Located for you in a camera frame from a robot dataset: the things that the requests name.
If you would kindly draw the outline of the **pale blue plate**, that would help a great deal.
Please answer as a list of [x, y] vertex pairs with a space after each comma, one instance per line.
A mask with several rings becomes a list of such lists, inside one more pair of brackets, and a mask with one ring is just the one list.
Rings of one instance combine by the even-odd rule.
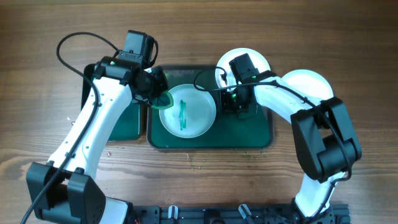
[[328, 81], [319, 73], [312, 70], [299, 69], [286, 73], [282, 81], [296, 90], [314, 98], [328, 100], [334, 97]]

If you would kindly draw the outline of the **green yellow sponge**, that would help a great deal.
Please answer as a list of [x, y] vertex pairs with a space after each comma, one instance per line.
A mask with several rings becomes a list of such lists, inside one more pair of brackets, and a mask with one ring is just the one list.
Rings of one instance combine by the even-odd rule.
[[154, 98], [151, 103], [151, 108], [156, 110], [166, 110], [173, 107], [174, 99], [169, 91], [163, 91], [158, 97]]

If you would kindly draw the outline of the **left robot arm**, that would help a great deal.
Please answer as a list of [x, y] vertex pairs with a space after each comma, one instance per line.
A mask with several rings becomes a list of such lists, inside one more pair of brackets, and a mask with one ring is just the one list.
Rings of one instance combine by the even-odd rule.
[[45, 164], [35, 162], [27, 172], [28, 214], [54, 223], [139, 223], [132, 203], [105, 196], [95, 178], [126, 108], [152, 105], [168, 90], [163, 69], [155, 65], [158, 51], [152, 36], [130, 30], [122, 49], [81, 72], [90, 92], [74, 126]]

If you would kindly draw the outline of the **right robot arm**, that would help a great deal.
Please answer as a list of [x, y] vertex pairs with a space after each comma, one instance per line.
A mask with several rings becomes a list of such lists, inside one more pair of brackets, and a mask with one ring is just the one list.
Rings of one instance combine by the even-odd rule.
[[231, 93], [248, 87], [253, 100], [292, 126], [303, 182], [292, 202], [293, 222], [312, 223], [330, 211], [337, 183], [350, 180], [362, 156], [345, 104], [317, 72], [298, 69], [279, 77], [252, 49], [234, 49], [217, 63], [217, 85]]

